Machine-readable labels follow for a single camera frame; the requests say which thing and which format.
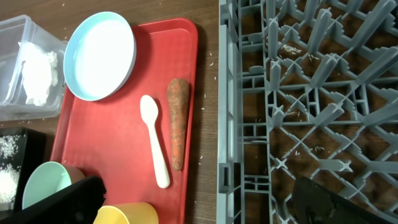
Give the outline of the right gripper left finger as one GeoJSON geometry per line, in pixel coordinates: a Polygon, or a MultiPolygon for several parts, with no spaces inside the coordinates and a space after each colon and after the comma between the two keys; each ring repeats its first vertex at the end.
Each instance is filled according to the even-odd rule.
{"type": "Polygon", "coordinates": [[[1,220],[1,224],[92,224],[105,201],[102,178],[91,175],[1,220]]]}

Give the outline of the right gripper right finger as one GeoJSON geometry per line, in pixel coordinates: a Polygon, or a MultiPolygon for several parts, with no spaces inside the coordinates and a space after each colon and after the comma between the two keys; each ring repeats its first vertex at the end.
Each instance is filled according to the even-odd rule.
{"type": "Polygon", "coordinates": [[[306,177],[295,180],[292,200],[300,224],[397,223],[397,218],[371,213],[306,177]]]}

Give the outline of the mint green bowl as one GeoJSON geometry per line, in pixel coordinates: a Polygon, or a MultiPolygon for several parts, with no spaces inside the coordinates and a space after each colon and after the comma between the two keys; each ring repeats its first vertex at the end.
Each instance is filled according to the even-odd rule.
{"type": "Polygon", "coordinates": [[[44,162],[30,175],[22,196],[22,208],[25,209],[54,193],[85,178],[76,167],[54,161],[44,162]]]}

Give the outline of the white rice pile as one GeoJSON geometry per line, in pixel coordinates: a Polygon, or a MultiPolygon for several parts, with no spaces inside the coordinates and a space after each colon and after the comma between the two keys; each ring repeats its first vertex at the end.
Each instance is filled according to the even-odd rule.
{"type": "Polygon", "coordinates": [[[17,161],[21,135],[1,137],[1,211],[14,208],[21,165],[17,161]]]}

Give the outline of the white plastic spoon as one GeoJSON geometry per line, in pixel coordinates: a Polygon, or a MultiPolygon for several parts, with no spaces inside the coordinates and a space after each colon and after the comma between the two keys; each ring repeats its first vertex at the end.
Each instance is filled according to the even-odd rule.
{"type": "Polygon", "coordinates": [[[141,118],[149,132],[156,182],[160,188],[166,189],[170,185],[170,177],[155,128],[159,109],[155,100],[149,95],[141,97],[139,106],[141,118]]]}

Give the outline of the white tissue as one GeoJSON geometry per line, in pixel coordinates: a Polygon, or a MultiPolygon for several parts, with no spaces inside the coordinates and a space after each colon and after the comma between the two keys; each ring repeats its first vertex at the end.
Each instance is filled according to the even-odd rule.
{"type": "Polygon", "coordinates": [[[43,106],[50,95],[50,88],[58,83],[57,53],[45,52],[32,42],[19,42],[22,60],[22,86],[27,105],[43,106]]]}

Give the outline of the orange carrot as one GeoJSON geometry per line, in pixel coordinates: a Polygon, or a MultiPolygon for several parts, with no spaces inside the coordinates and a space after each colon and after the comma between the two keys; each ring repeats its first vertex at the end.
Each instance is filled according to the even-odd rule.
{"type": "Polygon", "coordinates": [[[172,166],[175,170],[181,170],[185,153],[190,99],[190,86],[188,82],[181,78],[174,78],[167,87],[167,96],[170,111],[172,166]]]}

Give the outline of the large light blue plate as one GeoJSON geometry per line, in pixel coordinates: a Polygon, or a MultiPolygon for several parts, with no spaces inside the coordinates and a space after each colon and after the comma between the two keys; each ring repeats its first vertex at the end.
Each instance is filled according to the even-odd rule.
{"type": "Polygon", "coordinates": [[[68,41],[63,73],[79,99],[98,101],[116,93],[136,61],[136,38],[128,21],[104,11],[85,19],[68,41]]]}

